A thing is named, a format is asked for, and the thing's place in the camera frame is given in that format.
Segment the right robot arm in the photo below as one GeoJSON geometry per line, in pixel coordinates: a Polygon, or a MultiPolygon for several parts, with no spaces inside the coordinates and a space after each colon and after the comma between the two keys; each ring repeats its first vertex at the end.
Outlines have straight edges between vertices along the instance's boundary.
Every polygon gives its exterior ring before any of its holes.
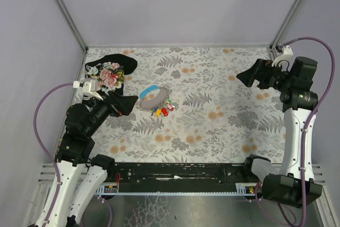
{"type": "Polygon", "coordinates": [[[322,194],[321,185],[314,182],[311,166],[312,130],[316,119],[313,110],[318,96],[310,88],[316,70],[317,62],[307,57],[297,57],[289,71],[259,58],[252,67],[236,76],[246,87],[258,81],[260,89],[274,88],[280,92],[286,129],[281,167],[276,170],[269,159],[254,154],[245,159],[244,165],[261,181],[264,199],[295,208],[309,205],[322,194]]]}

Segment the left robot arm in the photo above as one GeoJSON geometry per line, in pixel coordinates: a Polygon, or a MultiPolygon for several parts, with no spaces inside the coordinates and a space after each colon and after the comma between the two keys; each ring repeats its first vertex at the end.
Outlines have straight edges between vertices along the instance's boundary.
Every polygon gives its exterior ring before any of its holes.
{"type": "Polygon", "coordinates": [[[35,226],[76,226],[99,186],[114,174],[115,160],[109,156],[89,156],[95,145],[92,135],[104,121],[128,116],[137,96],[110,93],[92,108],[77,103],[67,109],[66,132],[55,156],[56,176],[35,226]]]}

